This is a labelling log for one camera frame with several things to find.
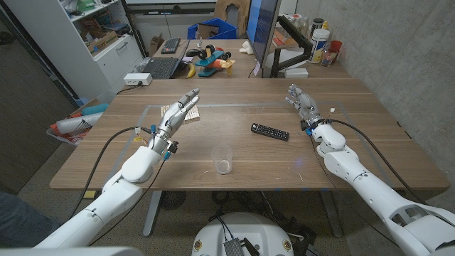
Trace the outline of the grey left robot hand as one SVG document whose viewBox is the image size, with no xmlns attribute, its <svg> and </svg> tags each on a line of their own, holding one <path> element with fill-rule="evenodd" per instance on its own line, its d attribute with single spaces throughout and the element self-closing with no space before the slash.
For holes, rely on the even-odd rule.
<svg viewBox="0 0 455 256">
<path fill-rule="evenodd" d="M 158 126 L 158 135 L 160 137 L 169 139 L 174 135 L 174 133 L 183 124 L 188 111 L 190 111 L 199 101 L 199 92 L 199 88 L 191 90 L 180 100 L 171 104 L 171 106 L 164 112 Z"/>
</svg>

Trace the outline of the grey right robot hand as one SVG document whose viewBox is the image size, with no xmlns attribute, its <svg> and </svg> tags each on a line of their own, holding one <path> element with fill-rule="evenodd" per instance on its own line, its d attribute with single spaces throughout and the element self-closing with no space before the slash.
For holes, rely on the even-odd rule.
<svg viewBox="0 0 455 256">
<path fill-rule="evenodd" d="M 298 110 L 299 116 L 309 127 L 322 119 L 316 101 L 302 89 L 295 84 L 291 84 L 288 93 L 290 97 L 286 97 L 286 101 Z"/>
</svg>

